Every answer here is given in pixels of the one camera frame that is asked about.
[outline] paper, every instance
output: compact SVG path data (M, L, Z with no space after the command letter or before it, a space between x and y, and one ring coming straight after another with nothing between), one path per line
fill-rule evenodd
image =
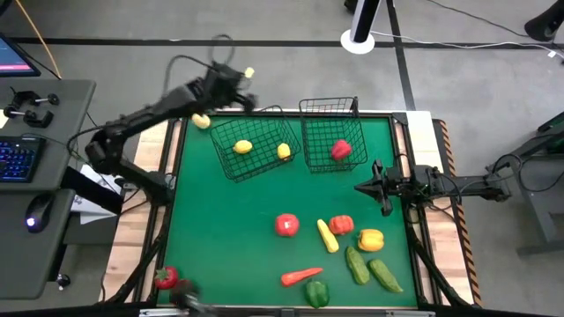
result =
M94 172L94 170L89 166L84 164L80 169L80 173L88 177L92 181L98 183L104 188L113 189L115 192L119 193L122 189L115 184L115 177L109 175L103 175ZM101 208L99 205L86 200L85 198L75 195L74 202L70 208L71 212L80 213L80 224L85 225L91 223L95 220L104 219L107 217L114 217L115 214L111 211Z

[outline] black desk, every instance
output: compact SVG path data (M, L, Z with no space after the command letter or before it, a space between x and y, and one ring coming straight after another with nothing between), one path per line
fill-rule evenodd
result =
M39 116L46 110L55 117L46 129L31 128L21 117L8 120L0 129L2 136L21 136L24 133L36 133L50 137L66 144L69 138L78 133L85 119L86 110L90 105L96 84L92 80L41 80L41 79L4 79L0 80L0 107L4 108L11 102L16 91L33 90L41 97L55 93L61 100L58 106L41 103L40 106L23 106L21 111L34 110ZM0 191L6 190L54 190L59 188L65 169L71 155L64 145L47 141L47 146L37 166L31 183L0 183Z
M49 278L74 199L74 191L56 192L49 225L31 234L24 225L24 211L40 192L0 195L0 298L37 299Z
M61 104L41 104L37 109L40 113L48 109L55 115L46 129L30 128L18 117L6 122L0 135L37 133L66 143L82 126L95 83L89 80L1 79L1 107L11 101L10 86L16 91L33 90L41 97L56 93ZM59 189L70 157L63 145L48 140L31 183L0 183L0 299L36 299L48 281L75 195L73 190ZM27 205L46 190L56 191L49 225L43 232L31 234L24 224Z

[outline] green bell pepper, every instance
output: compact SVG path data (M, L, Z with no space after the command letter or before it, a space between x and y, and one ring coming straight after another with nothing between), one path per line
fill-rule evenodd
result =
M306 284L306 301L313 307L325 307L329 304L329 287L320 281L309 281Z

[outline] red tomato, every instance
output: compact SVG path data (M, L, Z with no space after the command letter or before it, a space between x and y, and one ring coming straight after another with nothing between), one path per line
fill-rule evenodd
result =
M173 267L157 269L155 275L155 286L160 290L169 290L178 282L178 271Z
M274 229L278 235L292 237L300 229L300 220L293 214L282 214L276 217Z

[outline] yellow corn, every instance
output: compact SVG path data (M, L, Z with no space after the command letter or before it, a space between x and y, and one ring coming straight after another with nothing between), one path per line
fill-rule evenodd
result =
M321 237L323 238L323 242L325 242L325 246L327 247L327 251L329 253L335 253L338 251L338 242L335 239L335 236L329 230L329 227L325 222L321 219L317 220L317 229L319 229L319 233L321 233Z

